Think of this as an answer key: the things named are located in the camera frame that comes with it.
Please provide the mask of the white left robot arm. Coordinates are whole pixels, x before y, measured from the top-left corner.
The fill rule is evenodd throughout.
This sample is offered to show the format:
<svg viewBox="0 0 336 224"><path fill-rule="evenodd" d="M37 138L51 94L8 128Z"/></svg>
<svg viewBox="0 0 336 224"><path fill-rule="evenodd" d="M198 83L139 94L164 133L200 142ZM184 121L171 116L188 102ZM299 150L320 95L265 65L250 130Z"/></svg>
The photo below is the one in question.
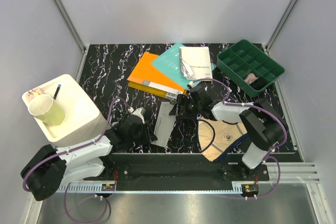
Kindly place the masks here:
<svg viewBox="0 0 336 224"><path fill-rule="evenodd" d="M132 114L83 143L58 148L45 145L21 171L23 188L35 200L43 201L59 187L78 180L107 180L114 171L109 155L124 151L128 144L149 144L157 139L149 123Z"/></svg>

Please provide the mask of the grey underwear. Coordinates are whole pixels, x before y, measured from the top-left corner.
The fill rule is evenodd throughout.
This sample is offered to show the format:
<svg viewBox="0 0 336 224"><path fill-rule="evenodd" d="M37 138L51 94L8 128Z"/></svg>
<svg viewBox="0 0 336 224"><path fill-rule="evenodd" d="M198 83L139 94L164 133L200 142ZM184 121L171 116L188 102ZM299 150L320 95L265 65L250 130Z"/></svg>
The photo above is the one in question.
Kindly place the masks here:
<svg viewBox="0 0 336 224"><path fill-rule="evenodd" d="M157 137L157 140L152 142L156 146L165 148L168 144L176 120L174 115L169 115L173 108L174 106L169 102L162 102L160 105L154 128L154 135Z"/></svg>

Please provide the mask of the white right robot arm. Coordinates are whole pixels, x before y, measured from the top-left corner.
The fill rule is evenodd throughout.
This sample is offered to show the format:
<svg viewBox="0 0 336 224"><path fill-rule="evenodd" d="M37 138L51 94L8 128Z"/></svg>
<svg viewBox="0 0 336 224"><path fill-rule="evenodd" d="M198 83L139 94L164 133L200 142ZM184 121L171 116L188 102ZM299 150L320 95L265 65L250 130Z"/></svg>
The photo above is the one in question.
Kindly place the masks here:
<svg viewBox="0 0 336 224"><path fill-rule="evenodd" d="M244 180L256 176L257 167L288 136L285 121L267 100L252 103L214 100L201 86L191 88L188 95L179 94L169 114L197 121L200 153L211 162L221 160L236 145L250 140L238 167Z"/></svg>

